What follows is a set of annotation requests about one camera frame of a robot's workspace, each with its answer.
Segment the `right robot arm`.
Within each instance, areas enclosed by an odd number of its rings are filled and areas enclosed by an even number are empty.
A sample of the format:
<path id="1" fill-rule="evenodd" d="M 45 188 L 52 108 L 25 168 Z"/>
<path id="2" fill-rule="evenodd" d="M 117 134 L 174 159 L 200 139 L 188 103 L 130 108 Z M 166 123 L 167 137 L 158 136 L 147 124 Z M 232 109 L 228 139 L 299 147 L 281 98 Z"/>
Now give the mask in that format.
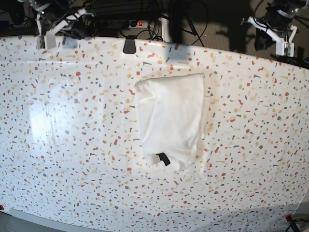
<path id="1" fill-rule="evenodd" d="M 82 5 L 74 0 L 22 0 L 36 12 L 37 48 L 56 47 L 56 35 L 62 33 L 73 39 L 81 40 L 87 36 L 85 18 L 94 17 L 90 10 L 91 0 Z"/>

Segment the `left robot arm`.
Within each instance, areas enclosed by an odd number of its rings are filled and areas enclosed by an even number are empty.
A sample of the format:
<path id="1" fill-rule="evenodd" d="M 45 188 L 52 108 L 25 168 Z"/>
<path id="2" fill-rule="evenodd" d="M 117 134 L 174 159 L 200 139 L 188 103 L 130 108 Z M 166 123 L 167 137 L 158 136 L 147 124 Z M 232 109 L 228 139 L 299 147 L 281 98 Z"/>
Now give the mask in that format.
<path id="1" fill-rule="evenodd" d="M 298 27 L 292 24 L 299 10 L 308 8 L 307 0 L 274 0 L 267 4 L 262 17 L 251 16 L 246 22 L 256 28 L 254 47 L 256 51 L 267 50 L 275 45 L 277 56 L 293 57 L 293 39 Z"/>

